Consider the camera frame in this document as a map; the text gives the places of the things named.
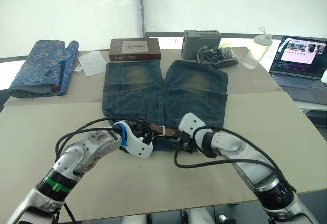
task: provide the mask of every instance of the denim jeans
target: denim jeans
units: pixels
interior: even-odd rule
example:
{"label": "denim jeans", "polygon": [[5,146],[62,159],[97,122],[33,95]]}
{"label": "denim jeans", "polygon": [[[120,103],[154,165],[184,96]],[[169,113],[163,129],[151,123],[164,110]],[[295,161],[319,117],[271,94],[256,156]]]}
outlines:
{"label": "denim jeans", "polygon": [[[103,91],[103,114],[139,119],[176,128],[194,113],[208,126],[224,125],[228,76],[204,64],[176,60],[163,79],[158,60],[110,62]],[[154,141],[155,150],[174,150],[167,140]]]}

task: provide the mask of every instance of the white paper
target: white paper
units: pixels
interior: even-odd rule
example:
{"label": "white paper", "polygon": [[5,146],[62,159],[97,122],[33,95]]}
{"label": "white paper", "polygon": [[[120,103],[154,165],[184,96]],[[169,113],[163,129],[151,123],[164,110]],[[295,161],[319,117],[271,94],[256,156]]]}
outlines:
{"label": "white paper", "polygon": [[148,52],[146,40],[123,41],[122,53]]}
{"label": "white paper", "polygon": [[86,76],[92,76],[106,71],[106,61],[100,51],[92,51],[78,57]]}

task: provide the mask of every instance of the laptop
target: laptop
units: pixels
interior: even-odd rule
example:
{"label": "laptop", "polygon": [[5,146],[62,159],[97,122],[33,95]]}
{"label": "laptop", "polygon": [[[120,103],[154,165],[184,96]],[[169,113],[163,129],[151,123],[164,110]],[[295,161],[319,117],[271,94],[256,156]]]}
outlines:
{"label": "laptop", "polygon": [[293,100],[327,105],[327,42],[283,36],[269,73]]}

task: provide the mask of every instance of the laptop keyboard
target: laptop keyboard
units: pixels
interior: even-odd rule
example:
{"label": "laptop keyboard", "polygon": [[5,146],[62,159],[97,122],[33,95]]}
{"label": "laptop keyboard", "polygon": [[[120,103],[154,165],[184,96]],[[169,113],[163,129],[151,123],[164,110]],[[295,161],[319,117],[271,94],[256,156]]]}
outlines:
{"label": "laptop keyboard", "polygon": [[271,74],[279,85],[292,86],[297,88],[326,91],[325,85],[321,80],[310,80],[293,76],[285,76],[280,74]]}

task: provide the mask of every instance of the plastic water bottle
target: plastic water bottle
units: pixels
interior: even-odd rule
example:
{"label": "plastic water bottle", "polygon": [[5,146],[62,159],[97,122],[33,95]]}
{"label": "plastic water bottle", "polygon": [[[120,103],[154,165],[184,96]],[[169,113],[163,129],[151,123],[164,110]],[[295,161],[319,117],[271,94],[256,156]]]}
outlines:
{"label": "plastic water bottle", "polygon": [[266,34],[264,27],[258,27],[263,34],[260,34],[254,38],[253,46],[246,55],[243,66],[246,68],[253,69],[258,64],[263,55],[266,53],[269,46],[272,45],[272,35]]}

